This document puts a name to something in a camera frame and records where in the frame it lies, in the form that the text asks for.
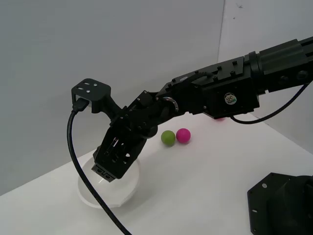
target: green ball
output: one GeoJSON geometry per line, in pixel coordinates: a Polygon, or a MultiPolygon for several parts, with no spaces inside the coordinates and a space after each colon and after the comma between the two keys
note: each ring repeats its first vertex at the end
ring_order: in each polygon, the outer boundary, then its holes
{"type": "Polygon", "coordinates": [[[161,135],[161,140],[168,146],[173,146],[175,143],[175,133],[173,131],[164,131],[161,135]]]}

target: black cable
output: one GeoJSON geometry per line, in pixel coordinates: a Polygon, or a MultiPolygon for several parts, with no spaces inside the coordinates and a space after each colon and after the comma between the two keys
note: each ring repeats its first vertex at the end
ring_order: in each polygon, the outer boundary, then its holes
{"type": "Polygon", "coordinates": [[[238,120],[236,119],[234,116],[231,116],[230,119],[232,119],[233,121],[240,123],[240,124],[256,124],[265,120],[268,120],[272,117],[274,117],[275,115],[279,114],[281,111],[283,111],[284,109],[286,109],[289,105],[291,105],[298,97],[299,95],[301,95],[301,93],[308,87],[309,84],[305,84],[301,87],[301,89],[294,95],[293,98],[291,98],[291,100],[289,100],[284,106],[282,106],[280,109],[276,110],[275,112],[262,117],[260,119],[257,120],[253,120],[253,121],[242,121],[242,120],[238,120]]]}
{"type": "Polygon", "coordinates": [[[113,212],[110,210],[110,208],[107,206],[107,204],[103,201],[103,199],[100,197],[100,195],[97,193],[97,191],[93,188],[91,183],[89,182],[88,178],[84,174],[82,168],[79,165],[79,162],[77,160],[74,147],[73,147],[73,140],[72,140],[72,126],[73,126],[73,120],[76,114],[79,111],[83,111],[89,104],[87,100],[79,99],[80,101],[73,105],[73,110],[69,116],[68,123],[67,123],[67,145],[69,149],[70,156],[72,158],[72,161],[74,163],[74,166],[80,176],[80,178],[83,180],[84,184],[88,188],[88,190],[92,193],[94,198],[97,200],[97,202],[100,204],[100,206],[103,208],[103,210],[108,214],[110,219],[114,222],[114,224],[121,230],[121,232],[125,235],[132,235],[122,224],[121,222],[116,218],[116,216],[113,214],[113,212]]]}

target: screw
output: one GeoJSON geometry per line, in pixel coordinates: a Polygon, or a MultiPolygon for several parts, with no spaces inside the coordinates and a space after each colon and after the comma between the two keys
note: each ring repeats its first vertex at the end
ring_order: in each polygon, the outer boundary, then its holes
{"type": "Polygon", "coordinates": [[[297,74],[297,79],[298,79],[298,80],[305,79],[305,78],[308,77],[308,75],[309,75],[309,74],[308,74],[307,71],[302,70],[302,71],[300,71],[300,72],[297,74]]]}
{"type": "Polygon", "coordinates": [[[288,81],[288,77],[287,76],[281,76],[280,80],[284,81],[284,82],[287,82],[288,81]]]}

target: magenta ball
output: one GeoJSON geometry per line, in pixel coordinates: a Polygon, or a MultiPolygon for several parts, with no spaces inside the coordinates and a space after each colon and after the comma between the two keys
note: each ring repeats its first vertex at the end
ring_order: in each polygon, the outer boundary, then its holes
{"type": "Polygon", "coordinates": [[[191,133],[186,128],[181,128],[176,133],[176,139],[180,143],[187,143],[190,140],[191,133]]]}

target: transparent bowl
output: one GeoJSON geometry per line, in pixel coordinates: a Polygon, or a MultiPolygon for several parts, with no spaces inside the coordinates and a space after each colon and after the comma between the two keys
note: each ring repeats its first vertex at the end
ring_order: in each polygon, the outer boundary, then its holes
{"type": "MultiPolygon", "coordinates": [[[[93,172],[91,169],[93,165],[94,160],[93,157],[91,157],[84,164],[83,171],[109,208],[122,206],[134,195],[139,185],[140,162],[138,159],[131,165],[122,179],[115,179],[111,183],[93,172]]],[[[101,206],[89,192],[80,177],[78,177],[77,188],[78,195],[85,204],[93,208],[101,209],[101,206]]]]}

